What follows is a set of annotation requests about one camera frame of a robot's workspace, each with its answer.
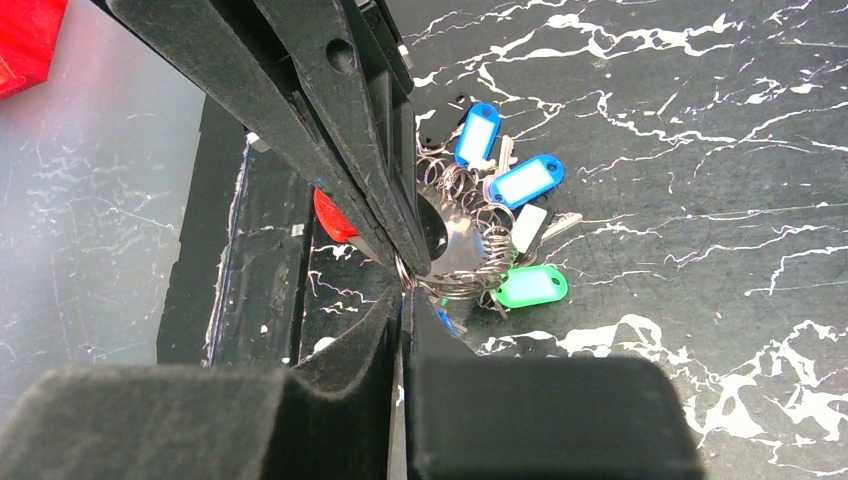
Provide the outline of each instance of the silver key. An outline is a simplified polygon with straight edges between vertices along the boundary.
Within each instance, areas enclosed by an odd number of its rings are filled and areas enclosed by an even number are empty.
[[[583,215],[579,213],[569,212],[564,214],[562,217],[558,218],[556,222],[552,223],[547,230],[545,230],[545,233],[542,234],[542,240],[539,242],[539,245],[542,245],[555,236],[565,232],[569,228],[580,223],[582,220]]]
[[[504,135],[501,138],[501,151],[498,155],[498,168],[495,170],[495,175],[503,175],[509,171],[509,160],[512,157],[512,151],[515,149],[515,140],[509,135]]]
[[[509,135],[504,135],[501,138],[501,150],[498,152],[498,164],[495,167],[495,171],[483,179],[483,198],[487,202],[492,201],[492,199],[489,198],[489,187],[492,185],[492,182],[509,171],[509,160],[510,157],[512,157],[512,151],[514,149],[515,140],[513,140]]]
[[[506,310],[504,310],[503,305],[501,305],[501,302],[499,302],[498,299],[495,298],[495,294],[489,293],[489,295],[492,297],[492,305],[495,307],[495,310],[497,310],[497,312],[501,315],[501,318],[504,320],[508,320]]]

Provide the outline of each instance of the white label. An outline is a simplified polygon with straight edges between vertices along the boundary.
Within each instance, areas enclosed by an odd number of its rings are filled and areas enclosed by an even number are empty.
[[[541,160],[521,165],[497,180],[498,193],[507,203],[518,203],[534,192],[543,192],[552,186],[553,179]]]
[[[524,205],[521,215],[515,219],[512,227],[512,244],[520,253],[527,253],[536,234],[544,227],[548,211],[535,205]]]
[[[526,281],[533,282],[533,290],[525,290],[527,294],[524,298],[516,298],[513,301],[516,303],[532,300],[535,298],[556,298],[558,296],[557,289],[551,279],[544,271],[538,271],[533,274],[533,278],[525,277]]]
[[[486,160],[486,147],[495,133],[495,124],[480,115],[469,115],[462,133],[462,148],[457,154],[467,162]]]

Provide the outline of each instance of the marble countertop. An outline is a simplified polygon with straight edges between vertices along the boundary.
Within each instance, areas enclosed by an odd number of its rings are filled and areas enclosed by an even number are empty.
[[[419,113],[463,91],[584,222],[565,300],[457,320],[481,355],[638,355],[712,478],[848,478],[848,3],[390,2]],[[316,229],[301,355],[396,281]]]

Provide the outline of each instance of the key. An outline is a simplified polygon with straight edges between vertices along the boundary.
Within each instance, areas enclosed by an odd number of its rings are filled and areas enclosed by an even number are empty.
[[[498,161],[495,172],[483,179],[483,198],[487,202],[492,201],[492,198],[489,196],[489,187],[492,185],[492,182],[501,175],[509,172],[509,167],[511,165],[510,160],[514,149],[515,140],[513,140],[512,137],[509,135],[501,137],[501,148],[500,151],[498,151]]]
[[[545,233],[542,234],[542,241],[539,243],[539,245],[565,232],[566,230],[577,225],[581,221],[583,221],[583,215],[579,213],[569,212],[564,214],[545,230]]]
[[[504,137],[500,136],[500,137],[495,137],[495,143],[492,144],[492,155],[495,155],[495,158],[493,158],[493,160],[495,162],[495,167],[497,167],[497,162],[500,158],[500,151],[501,151],[501,148],[503,148],[503,142],[504,142]],[[512,153],[510,154],[509,161],[507,162],[510,167],[512,167],[516,163],[518,163],[518,157],[516,157],[514,155],[515,155],[515,151],[513,150]]]
[[[501,302],[499,302],[498,299],[495,298],[494,295],[491,295],[491,297],[492,297],[492,305],[495,306],[495,310],[498,311],[498,314],[500,314],[502,319],[507,320],[509,317],[507,317],[506,310],[504,310],[503,305],[501,305]]]

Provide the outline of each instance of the metal key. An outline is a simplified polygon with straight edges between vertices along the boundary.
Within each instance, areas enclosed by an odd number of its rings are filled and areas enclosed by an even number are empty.
[[[509,161],[514,149],[515,140],[513,140],[512,137],[509,135],[501,137],[501,149],[498,152],[498,164],[495,167],[494,173],[483,179],[483,198],[487,202],[492,201],[491,197],[489,197],[489,186],[496,178],[509,171]]]
[[[495,169],[495,176],[503,175],[509,171],[509,161],[514,149],[515,140],[509,135],[504,135],[501,138],[501,151],[498,153],[498,167]]]
[[[502,319],[507,320],[509,317],[506,314],[506,309],[503,308],[501,302],[495,298],[495,292],[490,291],[486,292],[477,299],[477,304],[487,310],[494,310],[498,312]]]
[[[547,230],[545,230],[545,233],[542,234],[542,240],[539,242],[539,245],[541,246],[543,243],[547,242],[548,240],[550,240],[550,239],[554,238],[555,236],[565,232],[569,228],[577,225],[582,220],[583,220],[583,215],[581,215],[579,213],[568,212],[566,214],[563,214],[562,217],[557,219],[556,222],[552,223],[547,228]]]
[[[569,228],[577,225],[582,220],[583,215],[579,213],[569,212],[563,214],[554,223],[548,226],[548,228],[545,230],[545,233],[542,234],[542,236],[539,238],[538,243],[533,246],[532,249],[528,249],[527,253],[519,256],[518,261],[515,263],[515,265],[523,267],[536,263],[539,248],[542,247],[542,244],[554,238],[555,236],[565,232]]]

